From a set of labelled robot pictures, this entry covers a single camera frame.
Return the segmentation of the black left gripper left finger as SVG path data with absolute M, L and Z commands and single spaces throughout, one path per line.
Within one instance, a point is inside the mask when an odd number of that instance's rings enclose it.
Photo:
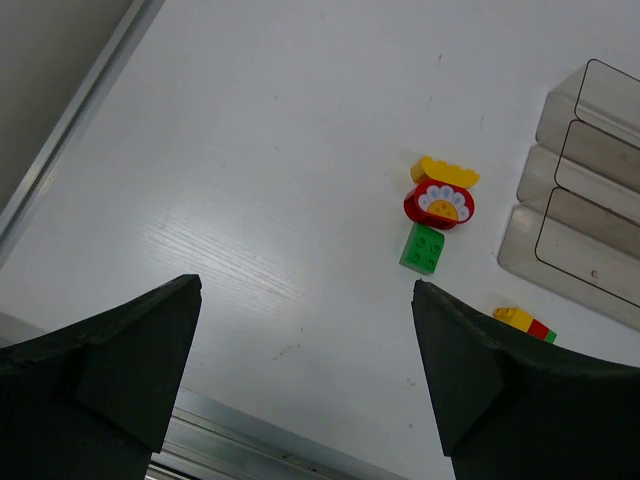
M 144 478 L 168 430 L 201 289 L 198 275 L 181 275 L 2 348 L 2 478 Z

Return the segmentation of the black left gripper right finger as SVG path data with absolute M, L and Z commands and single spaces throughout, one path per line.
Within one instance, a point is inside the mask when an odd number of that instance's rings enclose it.
M 417 281 L 412 312 L 459 479 L 635 479 L 639 371 L 536 339 Z

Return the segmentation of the green long lego brick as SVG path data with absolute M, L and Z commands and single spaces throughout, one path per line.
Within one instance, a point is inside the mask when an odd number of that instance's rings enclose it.
M 547 343 L 553 344 L 556 338 L 557 338 L 557 334 L 554 331 L 550 330 L 545 337 L 545 341 Z

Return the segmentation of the red long lego brick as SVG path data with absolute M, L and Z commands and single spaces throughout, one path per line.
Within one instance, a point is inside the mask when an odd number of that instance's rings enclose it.
M 539 322 L 537 319 L 533 319 L 531 321 L 531 324 L 529 325 L 529 328 L 527 330 L 527 333 L 529 335 L 535 338 L 538 338 L 540 340 L 545 340 L 549 332 L 550 332 L 550 329 L 544 324 L 542 324 L 541 322 Z

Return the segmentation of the yellow long lego brick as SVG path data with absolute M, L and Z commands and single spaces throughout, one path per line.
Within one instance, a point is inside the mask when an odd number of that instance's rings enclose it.
M 524 310 L 516 307 L 500 307 L 496 308 L 492 316 L 513 328 L 523 332 L 528 332 L 534 317 Z

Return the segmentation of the green square lego brick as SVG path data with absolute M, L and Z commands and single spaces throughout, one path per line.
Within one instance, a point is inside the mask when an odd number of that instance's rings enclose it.
M 431 275 L 436 271 L 441 253 L 444 249 L 445 236 L 426 225 L 414 223 L 399 264 L 423 275 Z

